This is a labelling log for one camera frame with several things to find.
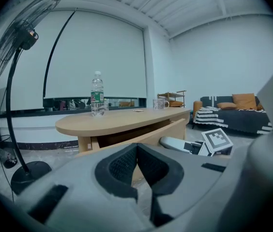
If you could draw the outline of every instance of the electric fan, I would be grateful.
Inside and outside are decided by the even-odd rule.
[[[11,180],[11,188],[15,194],[32,182],[51,171],[50,166],[43,161],[25,163],[19,151],[14,135],[11,116],[11,87],[18,57],[22,50],[29,50],[38,40],[35,26],[57,6],[60,0],[34,0],[11,22],[0,39],[0,75],[14,54],[6,86],[6,119],[15,153],[22,167],[16,170]]]

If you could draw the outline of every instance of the oval table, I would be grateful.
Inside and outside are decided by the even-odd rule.
[[[91,113],[70,115],[56,122],[57,131],[77,136],[79,154],[84,156],[110,147],[144,143],[160,145],[163,136],[186,139],[186,124],[190,110],[187,108],[166,108],[155,111],[143,108],[143,112],[133,109],[107,111],[101,117]],[[132,180],[143,178],[136,166]]]

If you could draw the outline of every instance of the fan base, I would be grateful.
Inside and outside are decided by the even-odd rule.
[[[50,166],[43,161],[32,161],[26,165],[29,168],[29,173],[20,167],[12,176],[11,188],[16,195],[19,195],[27,186],[51,171]]]

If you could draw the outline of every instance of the power cord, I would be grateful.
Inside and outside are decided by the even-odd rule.
[[[21,52],[20,52],[20,54],[19,54],[19,56],[18,56],[18,58],[17,58],[16,64],[18,63],[18,60],[19,60],[20,55],[22,54],[22,52],[23,52],[23,49],[21,50]],[[1,105],[0,105],[0,116],[1,116],[1,109],[2,109],[2,105],[3,105],[4,98],[5,98],[5,94],[6,94],[6,88],[5,88],[5,91],[4,91],[4,94],[3,94],[3,98],[2,98],[2,101],[1,101]],[[5,179],[6,179],[7,183],[8,183],[9,186],[10,186],[10,189],[11,189],[11,192],[12,192],[12,200],[13,200],[13,202],[14,202],[14,193],[13,193],[13,190],[12,190],[12,187],[11,187],[11,183],[9,182],[9,180],[8,180],[8,178],[7,178],[7,176],[6,176],[6,173],[5,173],[3,164],[2,164],[2,159],[1,159],[1,157],[0,157],[0,164],[1,164],[1,167],[2,167],[2,170],[3,170],[3,173],[4,173],[4,176],[5,176]]]

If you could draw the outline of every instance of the orange cushion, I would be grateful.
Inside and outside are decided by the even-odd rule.
[[[254,94],[233,94],[233,103],[237,105],[237,109],[254,109],[257,110]]]
[[[234,110],[237,108],[237,105],[232,103],[232,102],[222,102],[222,103],[218,103],[217,106],[221,109],[221,110]]]
[[[183,105],[183,102],[181,101],[169,101],[171,107],[180,107]]]
[[[261,105],[261,103],[259,102],[258,106],[257,106],[257,110],[260,111],[260,110],[264,110],[263,109],[263,106]]]

